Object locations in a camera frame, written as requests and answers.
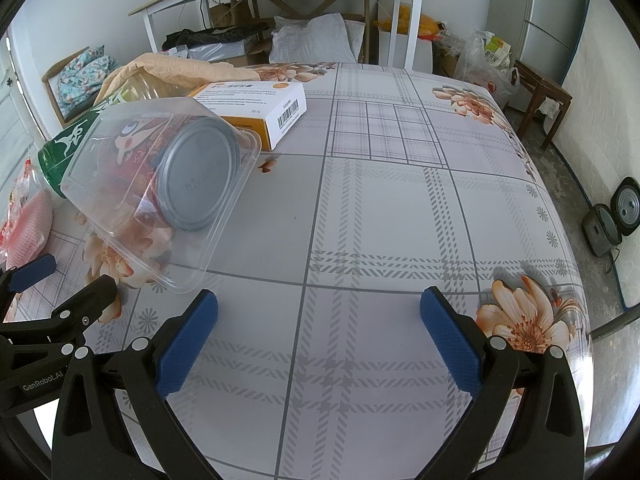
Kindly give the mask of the clear plastic food container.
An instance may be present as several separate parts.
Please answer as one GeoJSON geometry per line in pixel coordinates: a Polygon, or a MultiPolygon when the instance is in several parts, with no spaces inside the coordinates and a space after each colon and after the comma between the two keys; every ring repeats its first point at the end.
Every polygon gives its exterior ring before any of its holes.
{"type": "Polygon", "coordinates": [[[90,126],[61,188],[130,266],[190,292],[261,148],[257,133],[192,98],[122,103],[90,126]]]}

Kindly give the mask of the red drink can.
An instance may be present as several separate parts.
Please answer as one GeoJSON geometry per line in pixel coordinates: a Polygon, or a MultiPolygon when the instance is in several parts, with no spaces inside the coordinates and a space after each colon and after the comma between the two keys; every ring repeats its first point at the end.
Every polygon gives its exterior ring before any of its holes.
{"type": "Polygon", "coordinates": [[[144,114],[110,120],[96,136],[96,201],[198,232],[213,223],[240,166],[240,144],[214,116],[144,114]]]}

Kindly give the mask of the white orange medicine box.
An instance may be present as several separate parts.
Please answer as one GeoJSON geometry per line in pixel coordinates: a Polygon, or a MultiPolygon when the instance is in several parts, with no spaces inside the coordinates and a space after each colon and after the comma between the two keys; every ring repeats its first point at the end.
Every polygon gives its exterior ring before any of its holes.
{"type": "Polygon", "coordinates": [[[257,133],[263,151],[273,151],[307,110],[298,81],[212,82],[191,96],[232,126],[257,133]]]}

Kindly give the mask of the pink bubble wrap pouch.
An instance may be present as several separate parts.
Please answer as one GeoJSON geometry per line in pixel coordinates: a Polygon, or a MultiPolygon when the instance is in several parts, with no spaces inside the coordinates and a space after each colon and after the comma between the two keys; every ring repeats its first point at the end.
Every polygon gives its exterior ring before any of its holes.
{"type": "Polygon", "coordinates": [[[1,262],[6,270],[35,260],[47,245],[53,207],[46,191],[40,190],[21,208],[15,220],[1,229],[1,262]]]}

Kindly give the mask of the pink plastic bag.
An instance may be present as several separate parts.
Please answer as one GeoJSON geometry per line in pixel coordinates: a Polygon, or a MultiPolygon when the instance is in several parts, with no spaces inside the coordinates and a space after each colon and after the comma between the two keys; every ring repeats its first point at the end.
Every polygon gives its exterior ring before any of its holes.
{"type": "Polygon", "coordinates": [[[9,220],[15,220],[20,213],[21,208],[35,194],[30,195],[30,185],[32,184],[32,161],[28,158],[25,160],[23,168],[17,178],[14,180],[13,188],[9,194],[9,206],[6,213],[6,220],[2,226],[9,220]]]}

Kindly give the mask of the wooden chair with cushion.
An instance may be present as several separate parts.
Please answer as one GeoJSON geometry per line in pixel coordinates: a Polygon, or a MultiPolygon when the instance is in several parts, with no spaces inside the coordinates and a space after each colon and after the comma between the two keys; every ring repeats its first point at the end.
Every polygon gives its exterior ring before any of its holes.
{"type": "Polygon", "coordinates": [[[84,114],[96,102],[102,84],[98,84],[96,88],[88,93],[84,93],[80,101],[72,105],[62,105],[63,98],[58,91],[58,80],[60,79],[64,68],[76,60],[78,56],[85,54],[90,47],[84,47],[73,54],[66,56],[61,61],[54,63],[41,77],[42,85],[46,90],[47,97],[51,104],[52,110],[62,127],[69,126],[73,120],[84,114]]]}

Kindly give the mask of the floral cushion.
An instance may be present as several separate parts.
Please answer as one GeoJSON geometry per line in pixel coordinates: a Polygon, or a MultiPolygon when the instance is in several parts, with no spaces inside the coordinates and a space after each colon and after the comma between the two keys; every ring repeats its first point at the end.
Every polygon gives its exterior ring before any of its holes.
{"type": "Polygon", "coordinates": [[[116,60],[105,48],[81,51],[58,74],[55,86],[56,104],[65,120],[76,115],[98,95],[104,80],[116,70],[116,60]]]}

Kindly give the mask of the floral plaid tablecloth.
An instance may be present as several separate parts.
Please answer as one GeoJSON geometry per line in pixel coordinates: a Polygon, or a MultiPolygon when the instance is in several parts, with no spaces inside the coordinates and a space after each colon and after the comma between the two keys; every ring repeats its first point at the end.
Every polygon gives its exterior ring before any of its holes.
{"type": "MultiPolygon", "coordinates": [[[[1,304],[1,324],[50,318],[107,275],[115,301],[62,352],[119,352],[207,289],[217,321],[168,403],[216,479],[422,479],[471,402],[421,320],[422,292],[435,286],[485,336],[563,350],[586,450],[584,285],[550,193],[496,101],[474,84],[370,65],[254,70],[260,81],[301,82],[307,110],[273,151],[260,149],[198,286],[172,292],[134,269],[61,188],[107,107],[198,90],[141,72],[31,159],[29,194],[46,191],[53,207],[38,257],[52,255],[56,268],[1,304]]],[[[58,400],[1,416],[5,477],[55,479],[58,400]]]]}

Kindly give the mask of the black rice cooker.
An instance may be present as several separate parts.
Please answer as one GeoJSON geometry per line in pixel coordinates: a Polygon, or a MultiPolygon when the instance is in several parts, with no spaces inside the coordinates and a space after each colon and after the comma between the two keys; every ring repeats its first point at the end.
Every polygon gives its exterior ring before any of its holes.
{"type": "Polygon", "coordinates": [[[639,227],[639,183],[623,178],[607,204],[593,205],[582,219],[582,234],[590,252],[602,257],[639,227]]]}

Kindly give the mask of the peach cloth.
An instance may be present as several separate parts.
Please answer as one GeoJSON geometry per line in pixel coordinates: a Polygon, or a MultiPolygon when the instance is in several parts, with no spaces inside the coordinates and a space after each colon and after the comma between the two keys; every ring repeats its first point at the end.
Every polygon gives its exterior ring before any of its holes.
{"type": "Polygon", "coordinates": [[[209,63],[177,58],[159,53],[143,53],[128,64],[116,68],[103,81],[94,102],[98,104],[121,87],[132,75],[144,70],[145,73],[175,86],[193,90],[202,84],[226,81],[260,81],[256,70],[235,67],[227,62],[209,63]]]}

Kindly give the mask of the cardboard box under desk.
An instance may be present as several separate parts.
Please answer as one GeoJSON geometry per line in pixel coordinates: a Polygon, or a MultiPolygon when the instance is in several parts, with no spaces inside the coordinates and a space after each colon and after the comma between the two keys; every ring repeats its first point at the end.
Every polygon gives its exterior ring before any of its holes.
{"type": "Polygon", "coordinates": [[[253,18],[248,0],[212,4],[208,16],[213,27],[244,25],[253,18]]]}

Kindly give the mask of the small wooden stool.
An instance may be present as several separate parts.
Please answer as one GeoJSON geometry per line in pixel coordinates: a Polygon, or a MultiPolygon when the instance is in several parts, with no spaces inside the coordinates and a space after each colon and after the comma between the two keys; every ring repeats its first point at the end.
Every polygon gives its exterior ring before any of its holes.
{"type": "Polygon", "coordinates": [[[559,104],[558,114],[553,119],[552,126],[541,144],[541,149],[545,151],[551,145],[573,98],[552,78],[522,61],[516,60],[514,67],[518,70],[521,85],[532,95],[516,132],[520,139],[524,138],[536,111],[539,110],[539,107],[544,104],[546,99],[559,104]]]}

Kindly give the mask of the white plastic shopping bag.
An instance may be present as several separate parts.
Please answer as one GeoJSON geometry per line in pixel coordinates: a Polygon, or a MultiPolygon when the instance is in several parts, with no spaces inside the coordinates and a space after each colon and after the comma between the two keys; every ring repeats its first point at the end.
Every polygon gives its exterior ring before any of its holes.
{"type": "Polygon", "coordinates": [[[510,44],[492,32],[473,32],[462,47],[454,79],[484,87],[503,108],[520,88],[520,73],[511,61],[510,44]]]}

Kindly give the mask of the white pillow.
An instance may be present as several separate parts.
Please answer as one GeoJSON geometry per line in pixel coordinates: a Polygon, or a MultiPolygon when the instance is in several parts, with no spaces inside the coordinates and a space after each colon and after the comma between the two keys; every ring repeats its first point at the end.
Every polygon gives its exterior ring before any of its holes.
{"type": "Polygon", "coordinates": [[[276,16],[270,63],[357,63],[366,25],[330,13],[311,20],[276,16]]]}

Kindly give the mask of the white refrigerator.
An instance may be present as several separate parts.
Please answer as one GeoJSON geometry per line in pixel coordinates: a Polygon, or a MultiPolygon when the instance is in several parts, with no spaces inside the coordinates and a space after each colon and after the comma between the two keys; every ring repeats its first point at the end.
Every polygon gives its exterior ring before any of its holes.
{"type": "Polygon", "coordinates": [[[582,36],[589,0],[528,0],[516,59],[562,84],[582,36]]]}

